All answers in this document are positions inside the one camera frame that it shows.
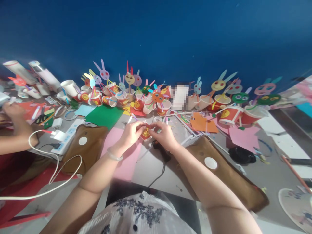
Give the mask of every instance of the orange paper sheet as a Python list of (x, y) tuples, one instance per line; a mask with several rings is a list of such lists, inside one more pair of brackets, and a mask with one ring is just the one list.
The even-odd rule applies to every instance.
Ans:
[(196, 131), (203, 131), (203, 132), (212, 132), (212, 133), (218, 133), (218, 128), (215, 125), (215, 123), (211, 120), (207, 120), (205, 117), (201, 116), (200, 113), (195, 112), (194, 113), (194, 119), (191, 119), (190, 122), (192, 124), (192, 127)]

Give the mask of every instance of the hand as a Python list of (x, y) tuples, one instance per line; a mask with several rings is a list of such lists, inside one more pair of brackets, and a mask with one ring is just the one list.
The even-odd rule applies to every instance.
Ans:
[(134, 143), (136, 143), (136, 141), (139, 139), (140, 135), (145, 131), (145, 129), (145, 123), (143, 123), (142, 121), (136, 121), (127, 124), (117, 144), (119, 145), (119, 147), (124, 148), (124, 150), (126, 151)]
[(150, 124), (151, 128), (156, 127), (154, 130), (149, 129), (149, 133), (152, 137), (154, 137), (165, 149), (169, 151), (173, 151), (177, 149), (180, 144), (176, 141), (171, 127), (163, 122), (157, 121), (155, 123)]
[(17, 103), (10, 105), (9, 102), (6, 102), (2, 106), (2, 110), (10, 117), (23, 117), (26, 113), (25, 109), (19, 106)]

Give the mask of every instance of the white plug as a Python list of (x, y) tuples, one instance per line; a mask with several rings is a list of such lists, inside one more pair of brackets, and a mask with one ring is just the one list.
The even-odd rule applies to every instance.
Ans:
[(62, 118), (55, 119), (53, 120), (52, 128), (59, 129), (62, 126), (62, 123), (63, 123)]

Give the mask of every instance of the bracelet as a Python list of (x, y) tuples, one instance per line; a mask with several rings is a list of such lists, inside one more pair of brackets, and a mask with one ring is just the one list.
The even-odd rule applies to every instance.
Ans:
[(118, 161), (120, 162), (124, 157), (121, 156), (120, 158), (117, 158), (115, 155), (113, 155), (111, 152), (110, 152), (110, 147), (107, 149), (107, 154), (108, 156), (112, 159), (112, 160), (115, 160), (115, 161)]

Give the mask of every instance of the white button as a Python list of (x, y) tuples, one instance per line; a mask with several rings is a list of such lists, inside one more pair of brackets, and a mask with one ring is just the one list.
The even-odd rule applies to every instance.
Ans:
[(218, 167), (216, 160), (214, 160), (213, 158), (210, 158), (210, 157), (205, 158), (205, 164), (208, 168), (210, 168), (212, 170), (216, 169)]

